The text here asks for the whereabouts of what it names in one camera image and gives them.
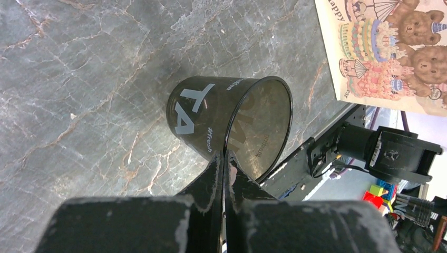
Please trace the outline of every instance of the black cable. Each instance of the black cable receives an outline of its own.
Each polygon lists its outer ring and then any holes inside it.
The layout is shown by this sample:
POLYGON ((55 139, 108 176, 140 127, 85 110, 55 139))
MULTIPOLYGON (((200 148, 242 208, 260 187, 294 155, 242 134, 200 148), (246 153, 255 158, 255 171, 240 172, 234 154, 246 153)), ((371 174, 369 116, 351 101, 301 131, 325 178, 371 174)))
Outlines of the black cable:
POLYGON ((404 126, 404 130, 409 132, 410 128, 408 127, 408 119, 406 118, 405 111, 401 111, 401 117, 402 117, 402 125, 404 126))
MULTIPOLYGON (((380 113, 380 110, 381 110, 380 107, 376 107, 376 109, 375 109, 375 111, 374 111, 374 114, 373 114, 373 118, 371 119, 371 124, 370 124, 370 127, 369 127, 370 130, 374 130, 374 129, 375 129, 376 121, 377 121, 377 117, 378 117, 378 115, 379 115, 379 113, 380 113)), ((351 161, 348 163, 348 165, 351 165, 351 164, 353 164, 354 162, 355 162, 355 159, 354 159, 354 158, 351 158, 351 161)), ((332 179, 335 179, 335 178, 337 178, 337 176, 341 176, 341 175, 343 175, 345 172, 346 172, 346 169, 345 169, 345 170, 342 170, 342 171, 340 171, 340 172, 334 172, 333 174, 331 174, 331 178, 332 178, 332 179)))
POLYGON ((362 168, 362 167, 359 167, 359 166, 349 165, 349 164, 338 164, 338 165, 332 165, 332 166, 330 166, 329 169, 326 170, 326 172, 324 172, 324 173, 320 173, 319 175, 315 175, 316 170, 314 169, 314 170, 310 173, 310 175, 311 175, 313 178, 320 178, 320 177, 322 177, 324 174, 326 174, 328 171, 331 171, 331 169, 343 169, 343 168, 344 168, 344 169, 359 170, 359 171, 361 171, 361 172, 369 173, 369 170, 366 170, 366 169, 364 169, 364 168, 362 168))

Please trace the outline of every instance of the blue toy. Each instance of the blue toy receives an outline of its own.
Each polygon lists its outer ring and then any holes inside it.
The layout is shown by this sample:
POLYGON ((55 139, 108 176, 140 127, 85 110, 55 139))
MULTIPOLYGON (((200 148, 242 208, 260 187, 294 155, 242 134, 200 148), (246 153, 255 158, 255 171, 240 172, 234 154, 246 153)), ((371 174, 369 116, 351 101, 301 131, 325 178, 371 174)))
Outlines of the blue toy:
POLYGON ((384 182, 380 179, 377 180, 377 185, 383 187, 385 190, 388 190, 387 194, 382 195, 382 199, 391 201, 396 194, 397 187, 394 184, 384 182))

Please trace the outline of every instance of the red toy block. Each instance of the red toy block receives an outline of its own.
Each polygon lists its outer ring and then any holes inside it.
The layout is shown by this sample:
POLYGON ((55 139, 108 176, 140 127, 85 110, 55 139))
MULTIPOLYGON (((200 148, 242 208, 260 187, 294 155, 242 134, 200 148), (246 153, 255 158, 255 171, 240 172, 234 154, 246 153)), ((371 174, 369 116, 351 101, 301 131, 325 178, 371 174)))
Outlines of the red toy block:
POLYGON ((372 203, 377 208, 380 208, 380 206, 383 203, 383 200, 381 197, 378 197, 378 196, 370 193, 369 191, 365 191, 365 195, 363 195, 362 200, 372 203))

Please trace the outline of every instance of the gray marble surface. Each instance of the gray marble surface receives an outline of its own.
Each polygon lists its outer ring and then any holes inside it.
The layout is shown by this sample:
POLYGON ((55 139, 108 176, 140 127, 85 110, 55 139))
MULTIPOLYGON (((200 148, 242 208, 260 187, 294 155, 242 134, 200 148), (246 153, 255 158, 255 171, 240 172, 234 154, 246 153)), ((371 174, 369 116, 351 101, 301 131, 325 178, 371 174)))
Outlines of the gray marble surface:
POLYGON ((32 252, 75 196, 175 194, 206 161, 164 108, 193 75, 277 75, 284 155, 338 112, 313 1, 2 0, 0 251, 32 252))

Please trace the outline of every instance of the teddy bear illustration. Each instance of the teddy bear illustration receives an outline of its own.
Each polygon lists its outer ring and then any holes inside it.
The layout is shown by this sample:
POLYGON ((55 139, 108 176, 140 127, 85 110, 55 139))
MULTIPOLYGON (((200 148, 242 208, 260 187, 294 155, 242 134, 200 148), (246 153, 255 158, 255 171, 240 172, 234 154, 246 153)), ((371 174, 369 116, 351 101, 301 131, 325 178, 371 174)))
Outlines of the teddy bear illustration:
POLYGON ((402 16, 414 11, 420 0, 345 0, 349 21, 359 22, 366 18, 389 21, 391 15, 402 16))
POLYGON ((441 40, 442 30, 447 25, 440 24, 444 19, 442 11, 409 11, 403 15, 390 15, 388 21, 397 28, 397 39, 407 45, 435 45, 441 40))
MULTIPOLYGON (((414 73, 404 75, 402 80, 417 96, 427 97, 432 94, 428 84, 447 82, 447 46, 425 46, 414 50, 403 43, 397 45, 407 54, 398 61, 402 66, 412 67, 414 73)), ((447 105, 446 92, 442 92, 441 99, 447 105)))

